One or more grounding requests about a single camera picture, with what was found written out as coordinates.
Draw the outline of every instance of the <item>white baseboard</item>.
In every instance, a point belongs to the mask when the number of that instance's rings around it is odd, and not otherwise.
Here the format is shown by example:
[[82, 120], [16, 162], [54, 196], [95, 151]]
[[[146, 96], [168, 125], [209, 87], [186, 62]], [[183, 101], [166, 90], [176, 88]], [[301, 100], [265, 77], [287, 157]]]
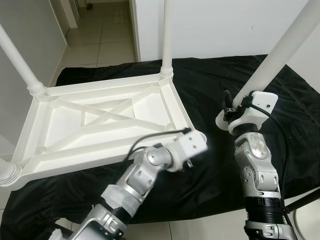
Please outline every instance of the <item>white baseboard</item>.
[[60, 56], [60, 59], [59, 59], [59, 61], [58, 61], [58, 64], [56, 65], [56, 68], [55, 68], [55, 70], [54, 70], [54, 73], [53, 73], [53, 75], [52, 75], [52, 77], [51, 77], [51, 80], [50, 80], [50, 82], [49, 82], [49, 85], [48, 85], [49, 88], [54, 87], [54, 86], [56, 85], [57, 79], [58, 79], [58, 77], [59, 77], [59, 75], [60, 75], [60, 73], [61, 73], [61, 71], [62, 71], [62, 67], [63, 67], [63, 61], [62, 61], [62, 59], [63, 59], [64, 56], [65, 56], [65, 53], [66, 53], [66, 49], [67, 49], [67, 48], [68, 48], [68, 45], [65, 45], [64, 50], [63, 50], [63, 52], [62, 52], [62, 54], [61, 54], [61, 56]]
[[133, 29], [135, 58], [136, 58], [137, 62], [141, 62], [136, 1], [130, 0], [129, 7], [130, 7], [132, 29]]

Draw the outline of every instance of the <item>wire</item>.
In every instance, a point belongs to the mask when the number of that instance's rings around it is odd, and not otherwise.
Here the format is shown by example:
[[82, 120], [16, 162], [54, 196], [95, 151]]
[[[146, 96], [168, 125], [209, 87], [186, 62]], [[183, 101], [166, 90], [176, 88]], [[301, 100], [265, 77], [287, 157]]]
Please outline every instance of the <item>wire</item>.
[[132, 147], [130, 148], [128, 154], [127, 154], [127, 157], [129, 158], [129, 156], [134, 152], [133, 149], [135, 148], [135, 146], [141, 142], [142, 140], [144, 139], [148, 139], [148, 138], [151, 138], [151, 137], [156, 137], [156, 136], [161, 136], [161, 135], [167, 135], [167, 134], [178, 134], [178, 133], [183, 133], [183, 134], [186, 134], [188, 132], [190, 132], [191, 129], [186, 127], [184, 129], [181, 129], [181, 130], [174, 130], [174, 131], [163, 131], [163, 132], [156, 132], [156, 133], [152, 133], [152, 134], [149, 134], [149, 135], [145, 135], [141, 138], [139, 138], [137, 141], [134, 142], [134, 144], [132, 145]]
[[[252, 103], [249, 104], [249, 107], [252, 107], [253, 109], [258, 110], [259, 112], [261, 112], [261, 113], [267, 115], [269, 118], [271, 118], [276, 123], [276, 125], [278, 126], [278, 128], [282, 134], [282, 138], [284, 140], [284, 147], [285, 147], [285, 157], [284, 157], [284, 164], [283, 164], [283, 171], [282, 171], [282, 178], [281, 178], [282, 182], [281, 182], [280, 194], [281, 194], [282, 204], [283, 204], [283, 206], [285, 206], [285, 183], [286, 183], [288, 162], [290, 159], [290, 147], [289, 147], [289, 141], [288, 141], [286, 131], [285, 131], [284, 127], [281, 125], [281, 123], [266, 110], [264, 110], [256, 105], [253, 105]], [[290, 225], [292, 227], [292, 223], [288, 217], [288, 214], [286, 212], [284, 212], [283, 214], [284, 214], [284, 218], [285, 218], [286, 222], [288, 223], [288, 225]]]
[[[140, 147], [137, 147], [136, 149], [135, 146], [141, 142], [142, 140], [144, 139], [148, 139], [148, 138], [152, 138], [152, 137], [156, 137], [156, 136], [162, 136], [162, 135], [167, 135], [167, 134], [178, 134], [178, 133], [183, 133], [183, 134], [186, 134], [188, 132], [190, 132], [191, 129], [186, 127], [184, 129], [181, 129], [181, 130], [173, 130], [173, 131], [163, 131], [163, 132], [156, 132], [156, 133], [152, 133], [152, 134], [149, 134], [149, 135], [145, 135], [143, 137], [140, 137], [137, 141], [134, 142], [134, 144], [132, 145], [132, 147], [130, 148], [128, 154], [126, 155], [126, 157], [123, 159], [122, 162], [126, 162], [129, 160], [129, 157], [137, 150], [140, 150], [140, 149], [145, 149], [146, 146], [140, 146]], [[116, 180], [119, 178], [119, 174], [122, 173], [124, 171], [123, 168], [125, 168], [126, 165], [125, 164], [122, 164], [119, 171], [114, 175], [114, 179], [113, 179], [113, 184], [116, 183]]]

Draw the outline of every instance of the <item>white pole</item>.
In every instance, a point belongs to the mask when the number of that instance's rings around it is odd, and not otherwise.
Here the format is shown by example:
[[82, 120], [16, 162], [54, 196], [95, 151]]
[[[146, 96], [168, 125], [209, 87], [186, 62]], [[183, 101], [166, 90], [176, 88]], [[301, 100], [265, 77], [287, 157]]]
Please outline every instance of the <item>white pole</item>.
[[0, 47], [12, 62], [15, 69], [23, 78], [31, 95], [42, 95], [46, 87], [40, 82], [23, 59], [16, 46], [0, 24]]
[[309, 0], [291, 26], [233, 99], [233, 107], [251, 91], [263, 91], [320, 23], [320, 0]]
[[163, 19], [163, 54], [160, 78], [171, 78], [174, 75], [172, 68], [172, 18], [173, 1], [164, 0], [164, 19]]
[[5, 186], [16, 180], [22, 168], [11, 162], [7, 162], [0, 157], [0, 186]]

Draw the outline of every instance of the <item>white floor tile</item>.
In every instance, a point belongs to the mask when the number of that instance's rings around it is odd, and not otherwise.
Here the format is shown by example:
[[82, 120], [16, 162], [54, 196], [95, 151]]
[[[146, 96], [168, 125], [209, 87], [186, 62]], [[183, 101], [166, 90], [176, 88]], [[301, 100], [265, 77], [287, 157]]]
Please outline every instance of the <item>white floor tile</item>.
[[134, 48], [130, 42], [110, 42], [100, 44], [98, 63], [115, 62], [135, 62]]
[[85, 7], [79, 8], [80, 18], [96, 18], [102, 17], [108, 10], [108, 3], [94, 3], [92, 9], [86, 9]]
[[172, 240], [248, 240], [244, 231], [245, 209], [192, 220], [171, 221]]
[[67, 65], [63, 66], [63, 69], [65, 68], [96, 68], [97, 64], [79, 64], [79, 65]]
[[2, 214], [4, 214], [4, 210], [3, 209], [0, 210], [0, 224], [1, 224], [1, 220], [2, 220]]
[[85, 28], [92, 28], [92, 29], [101, 29], [103, 22], [104, 22], [103, 16], [94, 16], [90, 18], [79, 18], [79, 21], [77, 22], [79, 29], [85, 29]]
[[131, 42], [132, 38], [131, 22], [109, 23], [102, 27], [101, 43]]
[[60, 226], [62, 226], [62, 227], [64, 227], [64, 228], [66, 228], [66, 229], [71, 230], [72, 222], [67, 220], [67, 219], [65, 219], [65, 218], [60, 218], [55, 223], [60, 225]]
[[80, 224], [77, 224], [77, 223], [72, 223], [72, 226], [71, 226], [71, 231], [75, 231], [77, 230], [77, 228], [79, 227]]
[[172, 240], [168, 222], [131, 224], [124, 233], [128, 240]]
[[[295, 201], [297, 201], [297, 200], [299, 200], [299, 199], [301, 199], [301, 198], [303, 198], [303, 197], [305, 197], [306, 195], [308, 195], [308, 194], [310, 194], [310, 193], [312, 193], [312, 192], [314, 192], [315, 190], [317, 190], [317, 189], [319, 189], [320, 187], [316, 187], [315, 189], [313, 189], [313, 190], [310, 190], [310, 191], [307, 191], [307, 192], [305, 192], [305, 193], [303, 193], [303, 194], [301, 194], [301, 195], [298, 195], [298, 196], [294, 196], [294, 197], [291, 197], [291, 198], [288, 198], [288, 199], [285, 199], [284, 200], [284, 203], [285, 203], [285, 205], [287, 206], [287, 205], [289, 205], [289, 204], [291, 204], [291, 203], [293, 203], [293, 202], [295, 202]], [[309, 203], [309, 206], [310, 205], [313, 205], [313, 204], [319, 204], [320, 205], [320, 200], [316, 200], [316, 201], [314, 201], [313, 203]], [[303, 209], [304, 208], [306, 208], [306, 206], [304, 206], [304, 207], [302, 207], [302, 208], [299, 208], [298, 210], [296, 210], [296, 211], [293, 211], [293, 212], [291, 212], [291, 213], [289, 213], [288, 214], [288, 217], [289, 217], [289, 219], [291, 220], [291, 223], [293, 224], [293, 228], [294, 228], [294, 232], [295, 232], [295, 235], [297, 236], [297, 240], [303, 240], [303, 239], [307, 239], [307, 240], [318, 240], [319, 238], [319, 236], [320, 236], [320, 230], [319, 230], [319, 228], [317, 228], [317, 226], [320, 226], [319, 225], [319, 219], [317, 220], [316, 219], [316, 215], [313, 215], [313, 216], [311, 216], [311, 218], [309, 217], [308, 219], [304, 219], [304, 218], [302, 218], [303, 220], [302, 220], [302, 222], [303, 222], [303, 224], [308, 224], [308, 221], [310, 221], [310, 219], [312, 219], [313, 221], [312, 221], [312, 224], [309, 224], [308, 225], [308, 227], [310, 228], [310, 230], [308, 230], [307, 231], [307, 235], [309, 235], [309, 236], [301, 236], [300, 235], [300, 232], [298, 231], [298, 229], [297, 229], [297, 225], [296, 225], [296, 221], [295, 221], [295, 219], [297, 220], [297, 224], [299, 225], [299, 227], [301, 227], [300, 228], [300, 231], [302, 230], [303, 231], [303, 228], [305, 227], [305, 226], [300, 226], [300, 224], [301, 224], [301, 220], [299, 219], [299, 215], [302, 213], [302, 214], [307, 214], [308, 215], [308, 210], [307, 209], [305, 209], [305, 210], [307, 210], [307, 211], [304, 211]], [[312, 209], [312, 211], [313, 212], [318, 212], [317, 211], [317, 209], [314, 207], [313, 209]]]
[[96, 64], [98, 58], [99, 43], [97, 44], [83, 44], [70, 46], [66, 49], [62, 65], [83, 65]]
[[6, 208], [10, 193], [11, 191], [7, 188], [0, 187], [0, 209]]
[[129, 6], [110, 9], [104, 16], [103, 25], [110, 23], [129, 23], [131, 22]]
[[69, 46], [81, 45], [81, 44], [98, 44], [100, 43], [102, 33], [102, 27], [97, 27], [95, 25], [70, 28], [68, 34], [66, 35], [66, 40]]
[[105, 9], [105, 15], [109, 15], [110, 13], [114, 13], [116, 11], [130, 10], [129, 1], [110, 2], [107, 3], [105, 7], [101, 7]]

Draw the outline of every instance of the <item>white wall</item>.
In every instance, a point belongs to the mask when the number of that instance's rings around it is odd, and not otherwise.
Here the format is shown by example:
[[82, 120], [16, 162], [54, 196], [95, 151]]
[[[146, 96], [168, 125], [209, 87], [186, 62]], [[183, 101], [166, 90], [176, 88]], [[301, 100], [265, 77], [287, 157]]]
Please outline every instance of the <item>white wall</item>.
[[[142, 61], [162, 58], [164, 0], [135, 0]], [[174, 58], [270, 52], [307, 0], [174, 0]]]
[[320, 93], [320, 24], [287, 64]]
[[171, 221], [172, 240], [248, 240], [245, 209], [182, 221]]
[[[66, 47], [49, 0], [0, 0], [0, 23], [36, 77], [48, 86]], [[0, 73], [1, 142], [16, 146], [32, 96], [1, 48]]]
[[0, 157], [2, 155], [11, 154], [15, 151], [15, 146], [12, 145], [7, 139], [0, 135]]

